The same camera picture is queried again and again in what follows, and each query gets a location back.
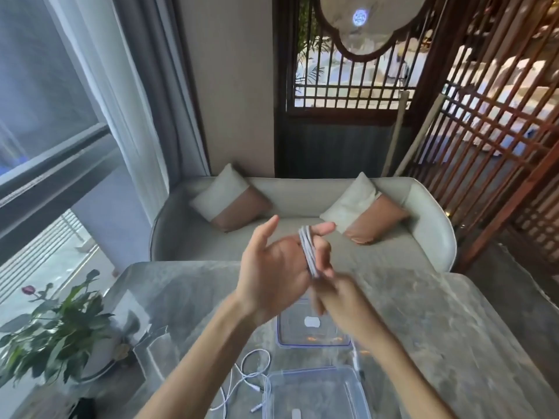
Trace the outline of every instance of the wooden lattice screen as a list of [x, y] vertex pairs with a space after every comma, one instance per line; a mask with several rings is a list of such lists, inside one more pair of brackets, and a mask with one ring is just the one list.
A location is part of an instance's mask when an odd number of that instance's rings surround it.
[[473, 2], [445, 103], [407, 172], [435, 196], [459, 241], [474, 239], [459, 267], [507, 221], [557, 264], [558, 181], [541, 186], [559, 160], [559, 2]]
[[448, 0], [429, 0], [426, 13], [414, 21], [406, 35], [369, 62], [344, 57], [317, 21], [315, 4], [314, 0], [295, 1], [287, 111], [308, 113], [320, 108], [321, 113], [332, 114], [326, 110], [397, 109], [404, 89], [410, 92], [409, 107]]

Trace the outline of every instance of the curtain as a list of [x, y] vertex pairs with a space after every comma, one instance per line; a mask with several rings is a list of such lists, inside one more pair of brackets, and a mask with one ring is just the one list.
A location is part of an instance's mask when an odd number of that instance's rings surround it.
[[168, 197], [162, 148], [112, 0], [47, 0], [120, 147], [151, 223]]
[[210, 170], [171, 0], [113, 0], [144, 84], [171, 189]]

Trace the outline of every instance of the pink flower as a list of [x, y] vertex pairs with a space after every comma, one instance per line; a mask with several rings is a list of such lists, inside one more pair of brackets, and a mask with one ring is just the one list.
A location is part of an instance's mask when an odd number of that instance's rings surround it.
[[28, 296], [32, 296], [33, 294], [35, 294], [35, 287], [33, 285], [26, 285], [25, 287], [21, 288], [21, 292]]

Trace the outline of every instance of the gray curtain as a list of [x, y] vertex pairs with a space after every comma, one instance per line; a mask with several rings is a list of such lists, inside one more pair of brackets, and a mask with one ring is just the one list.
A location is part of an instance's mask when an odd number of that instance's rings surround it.
[[170, 189], [186, 177], [210, 175], [173, 3], [113, 1], [148, 97]]

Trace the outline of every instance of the beige wall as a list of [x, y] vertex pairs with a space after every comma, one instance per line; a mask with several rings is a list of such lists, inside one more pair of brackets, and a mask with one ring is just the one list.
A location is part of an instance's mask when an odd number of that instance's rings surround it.
[[274, 176], [272, 0], [179, 0], [213, 174]]

